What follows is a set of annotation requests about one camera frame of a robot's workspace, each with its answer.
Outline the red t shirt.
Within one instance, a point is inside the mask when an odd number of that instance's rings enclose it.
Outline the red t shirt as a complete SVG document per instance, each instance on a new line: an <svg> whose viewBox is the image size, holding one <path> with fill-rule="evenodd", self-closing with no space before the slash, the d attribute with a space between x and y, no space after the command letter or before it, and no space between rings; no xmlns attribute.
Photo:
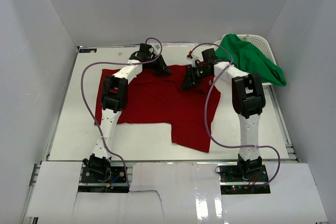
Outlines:
<svg viewBox="0 0 336 224"><path fill-rule="evenodd" d="M169 76L155 76L143 70L129 84L128 104L119 124L168 123L172 142L201 152L209 152L211 127L221 93L210 86L213 77L188 90L181 85L186 67L170 66Z"/></svg>

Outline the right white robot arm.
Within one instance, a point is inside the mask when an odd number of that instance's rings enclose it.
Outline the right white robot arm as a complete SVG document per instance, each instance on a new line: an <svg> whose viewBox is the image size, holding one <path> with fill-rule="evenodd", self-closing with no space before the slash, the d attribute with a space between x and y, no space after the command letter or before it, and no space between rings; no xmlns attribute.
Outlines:
<svg viewBox="0 0 336 224"><path fill-rule="evenodd" d="M187 59L192 62L186 67L182 89L191 89L213 76L231 85L232 105L240 123L240 147L236 175L243 179L256 176L262 168L262 158L258 149L259 120L266 105L260 75L248 74L234 67L229 61L219 59L213 48L202 51L203 62L190 51Z"/></svg>

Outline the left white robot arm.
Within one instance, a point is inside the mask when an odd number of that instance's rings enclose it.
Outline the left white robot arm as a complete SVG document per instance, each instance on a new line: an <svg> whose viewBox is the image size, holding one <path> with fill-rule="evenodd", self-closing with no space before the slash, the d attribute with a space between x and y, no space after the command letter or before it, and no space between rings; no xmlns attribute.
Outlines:
<svg viewBox="0 0 336 224"><path fill-rule="evenodd" d="M148 41L152 39L152 37L148 38L144 43L141 43L139 50L130 56L128 62L118 63L117 65L122 67L119 71L112 75L106 75L103 78L100 96L100 121L98 121L90 110L83 90L86 71L92 66L99 65L100 62L87 66L81 75L81 95L100 133L100 138L97 140L92 154L89 159L84 159L83 162L90 171L90 174L101 182L105 182L111 177L111 157L120 157L120 155L113 153L109 149L109 144L113 138L118 119L128 104L128 87L130 82L144 69L151 69L157 76L168 76L171 74L171 70L162 57L163 46L161 42L151 45Z"/></svg>

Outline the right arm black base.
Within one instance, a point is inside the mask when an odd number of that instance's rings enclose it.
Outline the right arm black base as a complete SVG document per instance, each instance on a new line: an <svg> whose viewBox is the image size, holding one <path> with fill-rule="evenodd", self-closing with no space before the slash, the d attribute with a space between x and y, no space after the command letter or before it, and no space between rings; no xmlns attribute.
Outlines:
<svg viewBox="0 0 336 224"><path fill-rule="evenodd" d="M265 165L258 171L243 175L237 165L221 165L215 168L220 178L222 195L270 194L270 186L261 185L269 181Z"/></svg>

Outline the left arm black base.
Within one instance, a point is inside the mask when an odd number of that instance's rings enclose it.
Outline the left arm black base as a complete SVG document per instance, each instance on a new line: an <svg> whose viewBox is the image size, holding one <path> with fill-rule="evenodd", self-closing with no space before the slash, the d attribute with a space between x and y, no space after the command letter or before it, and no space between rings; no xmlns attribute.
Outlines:
<svg viewBox="0 0 336 224"><path fill-rule="evenodd" d="M128 193L126 172L123 166L104 168L98 173L83 166L78 186L80 193Z"/></svg>

